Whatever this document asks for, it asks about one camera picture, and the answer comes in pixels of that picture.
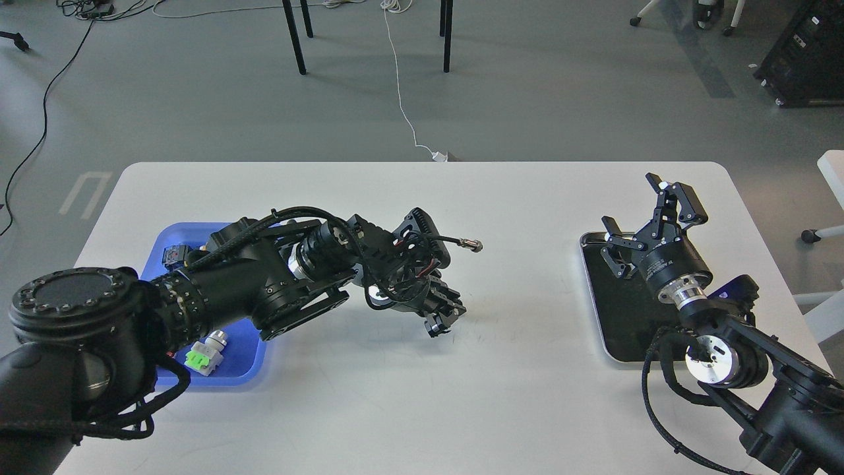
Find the white table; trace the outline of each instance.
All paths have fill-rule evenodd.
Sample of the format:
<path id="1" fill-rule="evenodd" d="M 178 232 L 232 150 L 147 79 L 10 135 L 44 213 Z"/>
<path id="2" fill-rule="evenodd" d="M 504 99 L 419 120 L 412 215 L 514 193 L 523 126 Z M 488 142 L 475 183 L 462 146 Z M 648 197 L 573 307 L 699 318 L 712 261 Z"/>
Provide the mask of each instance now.
<path id="1" fill-rule="evenodd" d="M 578 238 L 614 216 L 650 219 L 655 172 L 694 186 L 711 217 L 690 235 L 715 273 L 759 283 L 759 327 L 826 367 L 726 171 L 714 163 L 140 163 L 121 176 L 77 265 L 140 269 L 178 221 L 321 207 L 396 226 L 420 206 L 440 232 L 479 238 L 444 271 L 468 307 L 430 339 L 412 314 L 344 306 L 269 343 L 257 380 L 186 393 L 141 441 L 86 439 L 58 473 L 709 473 L 647 419 L 640 371 L 601 348 Z M 770 388 L 740 391 L 758 405 Z M 693 407 L 653 374 L 652 399 L 681 441 L 729 467 L 744 454 L 720 409 Z"/>

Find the floor marking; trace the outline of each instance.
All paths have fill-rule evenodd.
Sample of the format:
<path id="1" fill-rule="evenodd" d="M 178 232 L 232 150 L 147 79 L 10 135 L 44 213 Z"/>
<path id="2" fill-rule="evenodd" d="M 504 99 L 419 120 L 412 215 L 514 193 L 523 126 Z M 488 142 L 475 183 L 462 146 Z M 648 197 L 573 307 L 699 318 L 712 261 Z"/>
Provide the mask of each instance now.
<path id="1" fill-rule="evenodd" d="M 73 205 L 73 202 L 76 201 L 76 197 L 79 195 L 79 192 L 82 191 L 82 187 L 89 178 L 95 180 L 98 179 L 100 182 L 97 183 L 97 189 L 94 190 L 94 194 L 91 195 L 91 200 L 88 202 L 88 205 L 85 206 L 85 211 L 82 212 L 81 219 L 87 220 L 94 214 L 94 209 L 97 207 L 97 204 L 100 203 L 100 199 L 106 191 L 106 185 L 111 179 L 111 172 L 86 172 L 79 175 L 79 178 L 77 178 L 76 183 L 73 185 L 73 188 L 71 188 L 68 197 L 65 198 L 64 203 L 62 203 L 62 208 L 59 209 L 58 214 L 66 215 L 68 211 L 70 211 L 70 207 Z"/>

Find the black robotic arm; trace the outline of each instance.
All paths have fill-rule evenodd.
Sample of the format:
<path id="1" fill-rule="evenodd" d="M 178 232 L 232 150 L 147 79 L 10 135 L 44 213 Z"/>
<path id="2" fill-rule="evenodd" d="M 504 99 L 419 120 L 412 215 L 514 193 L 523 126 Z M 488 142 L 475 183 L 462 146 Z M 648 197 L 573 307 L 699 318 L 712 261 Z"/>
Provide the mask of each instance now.
<path id="1" fill-rule="evenodd" d="M 0 473 L 53 473 L 84 436 L 150 436 L 152 414 L 190 384 L 168 352 L 242 318 L 270 340 L 345 302 L 350 282 L 371 308 L 414 312 L 431 337 L 447 333 L 466 308 L 441 279 L 445 241 L 482 248 L 440 236 L 419 208 L 388 232 L 297 207 L 229 224 L 152 281 L 78 268 L 29 282 L 9 313 L 23 345 L 0 358 Z M 178 383 L 146 401 L 157 367 Z"/>
<path id="2" fill-rule="evenodd" d="M 741 426 L 739 440 L 748 455 L 782 475 L 810 474 L 819 468 L 844 473 L 844 386 L 755 327 L 751 309 L 759 288 L 749 276 L 706 295 L 712 273 L 686 235 L 708 219 L 695 191 L 651 173 L 646 178 L 657 193 L 652 219 L 629 236 L 605 216 L 608 244 L 602 256 L 617 277 L 641 274 L 656 299 L 678 310 L 679 326 L 657 333 L 642 370 L 646 407 L 660 435 L 701 465 L 741 473 L 698 456 L 656 420 L 647 397 L 647 373 L 657 355 L 674 392 L 695 404 L 721 407 Z M 685 348 L 686 366 L 705 395 L 677 383 L 673 347 Z M 776 383 L 758 409 L 730 391 L 758 385 L 769 368 Z"/>

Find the green connector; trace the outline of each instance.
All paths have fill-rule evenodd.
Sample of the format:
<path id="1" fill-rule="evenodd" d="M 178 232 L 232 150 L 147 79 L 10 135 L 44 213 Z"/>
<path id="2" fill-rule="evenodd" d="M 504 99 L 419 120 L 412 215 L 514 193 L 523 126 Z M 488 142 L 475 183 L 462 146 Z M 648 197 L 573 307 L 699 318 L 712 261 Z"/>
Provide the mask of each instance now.
<path id="1" fill-rule="evenodd" d="M 191 350 L 187 352 L 187 355 L 185 355 L 185 366 L 188 368 L 202 371 L 208 367 L 209 363 L 211 363 L 211 359 L 200 352 L 194 352 Z"/>

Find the black connector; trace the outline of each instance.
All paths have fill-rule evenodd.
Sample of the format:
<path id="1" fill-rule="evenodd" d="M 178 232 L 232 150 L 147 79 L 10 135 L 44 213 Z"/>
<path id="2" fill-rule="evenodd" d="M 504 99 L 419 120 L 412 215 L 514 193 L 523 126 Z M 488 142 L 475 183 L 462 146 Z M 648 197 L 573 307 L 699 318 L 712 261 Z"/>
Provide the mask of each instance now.
<path id="1" fill-rule="evenodd" d="M 26 50 L 30 49 L 30 45 L 24 41 L 24 37 L 20 33 L 7 33 L 6 31 L 0 31 L 0 37 L 13 40 L 14 45 L 22 52 L 26 52 Z"/>
<path id="2" fill-rule="evenodd" d="M 95 5 L 100 6 L 100 5 L 105 5 L 106 3 L 108 3 L 108 2 L 107 1 L 106 2 L 98 2 L 98 3 L 95 2 Z M 86 14 L 80 14 L 79 17 L 82 18 L 82 19 L 101 19 L 101 18 L 107 17 L 111 14 L 114 14 L 114 5 L 109 5 L 108 10 L 106 10 L 104 12 L 89 12 L 89 13 L 86 13 Z"/>

